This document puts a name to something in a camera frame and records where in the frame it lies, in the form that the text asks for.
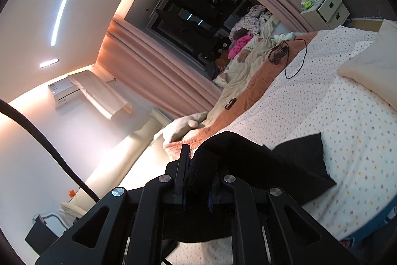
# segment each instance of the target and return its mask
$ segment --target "black cable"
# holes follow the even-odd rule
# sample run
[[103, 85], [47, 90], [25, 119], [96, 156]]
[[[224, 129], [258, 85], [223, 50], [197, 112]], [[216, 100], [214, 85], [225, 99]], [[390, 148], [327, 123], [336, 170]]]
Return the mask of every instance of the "black cable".
[[166, 258], [163, 258], [163, 263], [165, 265], [172, 265], [172, 263], [170, 263]]
[[[285, 69], [284, 69], [284, 70], [285, 70], [285, 78], [286, 78], [287, 80], [292, 79], [293, 77], [295, 77], [295, 76], [299, 73], [299, 71], [301, 71], [301, 69], [302, 69], [302, 67], [303, 67], [303, 64], [304, 64], [304, 60], [305, 60], [305, 58], [306, 58], [306, 54], [307, 54], [307, 43], [306, 43], [306, 41], [305, 41], [304, 39], [291, 39], [291, 40], [289, 40], [288, 42], [291, 42], [291, 41], [303, 41], [303, 42], [304, 42], [304, 45], [305, 45], [305, 48], [306, 48], [306, 51], [305, 51], [304, 57], [303, 57], [303, 61], [302, 61], [302, 65], [300, 66], [299, 70], [298, 70], [293, 76], [287, 77], [287, 65], [288, 65], [288, 58], [289, 58], [289, 47], [288, 47], [287, 41], [283, 41], [283, 42], [281, 42], [277, 47], [274, 47], [274, 48], [270, 51], [269, 56], [268, 56], [269, 62], [277, 65], [277, 64], [280, 63], [281, 58], [282, 58], [283, 56], [287, 55], [287, 60], [286, 60], [286, 62], [285, 62]], [[279, 51], [278, 53], [276, 53], [276, 54], [273, 56], [273, 58], [271, 58], [271, 54], [272, 54], [273, 52], [275, 52], [276, 50], [278, 50], [278, 49], [280, 49], [280, 51]]]
[[0, 113], [9, 117], [23, 129], [25, 129], [30, 135], [32, 135], [53, 157], [53, 159], [59, 164], [59, 166], [66, 172], [68, 176], [83, 190], [85, 191], [95, 202], [100, 199], [70, 168], [65, 162], [62, 156], [58, 153], [50, 141], [34, 126], [24, 115], [22, 115], [15, 108], [11, 107], [8, 103], [0, 99]]
[[285, 78], [286, 78], [287, 80], [292, 79], [293, 77], [295, 77], [295, 76], [299, 73], [299, 71], [300, 71], [300, 70], [302, 69], [302, 67], [303, 67], [303, 63], [304, 63], [304, 60], [305, 60], [306, 54], [307, 54], [307, 44], [306, 44], [306, 41], [305, 41], [304, 39], [294, 39], [294, 40], [291, 40], [291, 41], [303, 41], [303, 42], [304, 42], [304, 45], [305, 45], [305, 48], [306, 48], [306, 52], [304, 53], [302, 65], [300, 66], [299, 70], [298, 70], [292, 77], [289, 77], [289, 78], [288, 78], [288, 77], [287, 77], [287, 65], [288, 65], [289, 49], [287, 50], [287, 61], [285, 62]]

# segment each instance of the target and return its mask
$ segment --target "white nightstand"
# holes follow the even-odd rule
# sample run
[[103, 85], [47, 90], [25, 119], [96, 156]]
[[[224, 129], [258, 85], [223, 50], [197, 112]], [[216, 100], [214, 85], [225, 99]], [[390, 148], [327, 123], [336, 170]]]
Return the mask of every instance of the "white nightstand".
[[342, 25], [350, 13], [342, 0], [320, 0], [300, 14], [315, 30], [333, 30]]

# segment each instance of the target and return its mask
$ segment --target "pink stuffed toy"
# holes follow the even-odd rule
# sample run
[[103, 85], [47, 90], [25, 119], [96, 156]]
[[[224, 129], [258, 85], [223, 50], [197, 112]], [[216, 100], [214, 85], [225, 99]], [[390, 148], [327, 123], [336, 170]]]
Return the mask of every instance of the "pink stuffed toy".
[[253, 38], [252, 34], [245, 34], [241, 38], [239, 38], [233, 47], [229, 50], [228, 59], [231, 60], [236, 57], [237, 54], [247, 45], [249, 41]]

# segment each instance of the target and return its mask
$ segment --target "orange blanket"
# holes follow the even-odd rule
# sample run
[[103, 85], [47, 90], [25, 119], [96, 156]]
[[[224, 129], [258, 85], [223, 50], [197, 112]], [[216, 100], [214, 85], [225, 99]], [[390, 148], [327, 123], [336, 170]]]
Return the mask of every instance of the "orange blanket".
[[[306, 33], [298, 36], [295, 40], [304, 39], [306, 44], [309, 44], [316, 34], [317, 32]], [[295, 40], [287, 41], [289, 47], [288, 64], [301, 50], [305, 49], [305, 43], [303, 41], [299, 42]], [[240, 115], [251, 108], [255, 102], [263, 96], [274, 79], [276, 79], [276, 77], [284, 70], [286, 60], [287, 56], [284, 56], [278, 65], [274, 65], [269, 62], [268, 58], [266, 58], [261, 67], [251, 78], [247, 88], [237, 97], [233, 106], [229, 110], [224, 109], [211, 126], [200, 129], [195, 136], [186, 141], [173, 142], [164, 145], [164, 150], [168, 153], [169, 157], [173, 160], [178, 160], [182, 144], [190, 145], [191, 154], [193, 154], [193, 150], [199, 147], [202, 142], [230, 125]]]

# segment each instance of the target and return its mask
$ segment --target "white stuffed animal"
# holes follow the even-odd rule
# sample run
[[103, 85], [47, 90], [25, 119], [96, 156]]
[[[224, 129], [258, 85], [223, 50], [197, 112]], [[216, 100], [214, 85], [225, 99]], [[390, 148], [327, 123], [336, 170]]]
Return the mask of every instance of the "white stuffed animal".
[[208, 112], [202, 112], [178, 118], [161, 129], [153, 138], [157, 139], [163, 135], [164, 144], [179, 141], [190, 130], [197, 128], [207, 118], [207, 114]]

